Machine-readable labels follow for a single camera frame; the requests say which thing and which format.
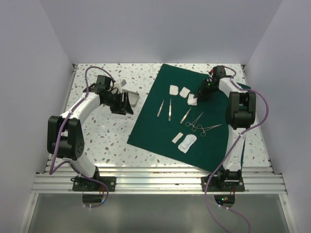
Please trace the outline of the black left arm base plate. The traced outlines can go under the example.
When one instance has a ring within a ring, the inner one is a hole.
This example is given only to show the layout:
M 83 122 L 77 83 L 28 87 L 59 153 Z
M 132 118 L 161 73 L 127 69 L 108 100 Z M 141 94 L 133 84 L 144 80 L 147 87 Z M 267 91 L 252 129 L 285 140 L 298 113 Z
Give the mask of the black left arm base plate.
M 100 184 L 98 182 L 90 181 L 86 178 L 82 177 L 74 177 L 70 179 L 73 182 L 72 190 L 76 192 L 96 192 L 100 191 Z M 117 183 L 116 177 L 100 177 L 99 181 L 104 183 L 109 192 L 115 191 L 115 186 Z

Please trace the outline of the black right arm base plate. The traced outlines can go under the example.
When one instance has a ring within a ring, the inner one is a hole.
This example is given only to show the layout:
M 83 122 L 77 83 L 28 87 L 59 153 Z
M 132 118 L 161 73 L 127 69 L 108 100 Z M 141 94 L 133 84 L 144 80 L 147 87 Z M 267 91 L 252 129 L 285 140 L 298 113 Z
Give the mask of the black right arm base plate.
M 244 181 L 241 176 L 229 176 L 223 180 L 213 176 L 208 184 L 207 192 L 244 192 Z

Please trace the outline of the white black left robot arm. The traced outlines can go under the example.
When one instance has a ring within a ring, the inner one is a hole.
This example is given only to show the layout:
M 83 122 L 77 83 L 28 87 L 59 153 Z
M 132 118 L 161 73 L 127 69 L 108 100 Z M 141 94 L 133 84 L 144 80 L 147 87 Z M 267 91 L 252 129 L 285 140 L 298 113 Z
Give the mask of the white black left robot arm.
M 108 106 L 111 113 L 132 115 L 129 92 L 120 83 L 113 85 L 93 83 L 83 90 L 78 101 L 60 116 L 48 120 L 47 150 L 52 154 L 49 174 L 53 174 L 63 164 L 69 164 L 84 179 L 89 190 L 97 190 L 101 178 L 96 174 L 97 167 L 84 154 L 85 141 L 83 123 L 100 106 Z

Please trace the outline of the white gauze pad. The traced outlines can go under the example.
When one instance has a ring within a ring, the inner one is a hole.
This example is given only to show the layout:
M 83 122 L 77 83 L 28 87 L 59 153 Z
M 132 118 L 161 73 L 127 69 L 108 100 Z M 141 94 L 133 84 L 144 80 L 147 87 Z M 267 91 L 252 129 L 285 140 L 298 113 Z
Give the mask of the white gauze pad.
M 169 94 L 172 96 L 177 96 L 179 93 L 179 88 L 176 85 L 170 85 Z
M 195 97 L 194 94 L 189 93 L 187 103 L 190 106 L 196 106 L 197 105 L 197 97 Z
M 190 93 L 190 90 L 186 87 L 183 87 L 179 93 L 179 95 L 182 97 L 182 98 L 186 98 L 188 96 L 188 94 Z

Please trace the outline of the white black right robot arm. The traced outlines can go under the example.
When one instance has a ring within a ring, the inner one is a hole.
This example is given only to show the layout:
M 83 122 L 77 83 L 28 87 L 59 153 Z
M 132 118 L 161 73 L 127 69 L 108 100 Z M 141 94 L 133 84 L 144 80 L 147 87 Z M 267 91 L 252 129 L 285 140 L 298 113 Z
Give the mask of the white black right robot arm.
M 225 122 L 228 125 L 228 142 L 224 161 L 214 174 L 209 175 L 203 184 L 206 191 L 231 191 L 242 185 L 242 157 L 245 145 L 245 131 L 255 121 L 256 94 L 245 89 L 233 78 L 203 79 L 195 95 L 198 100 L 210 98 L 217 91 L 228 97 Z

